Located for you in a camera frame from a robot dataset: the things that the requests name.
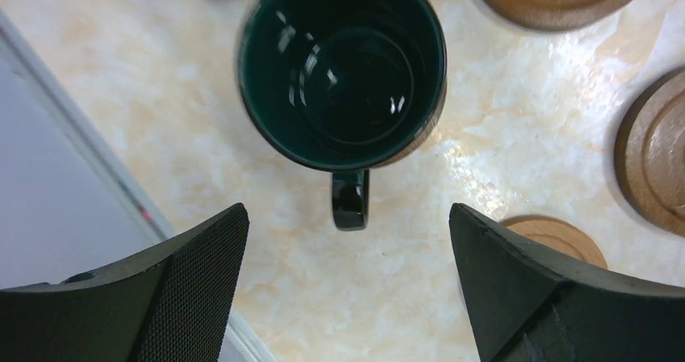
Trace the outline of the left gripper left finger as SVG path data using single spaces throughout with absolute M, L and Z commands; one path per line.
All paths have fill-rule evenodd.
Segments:
M 2 360 L 218 360 L 249 226 L 235 204 L 59 284 L 2 290 Z

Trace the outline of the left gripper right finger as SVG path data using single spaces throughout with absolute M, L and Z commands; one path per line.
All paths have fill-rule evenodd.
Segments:
M 449 229 L 481 360 L 683 360 L 683 288 L 585 263 L 466 204 Z

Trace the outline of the dark green mug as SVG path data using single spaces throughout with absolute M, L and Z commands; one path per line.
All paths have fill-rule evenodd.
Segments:
M 428 0 L 259 0 L 237 53 L 243 106 L 284 157 L 329 172 L 334 224 L 368 224 L 370 171 L 430 135 L 447 89 Z

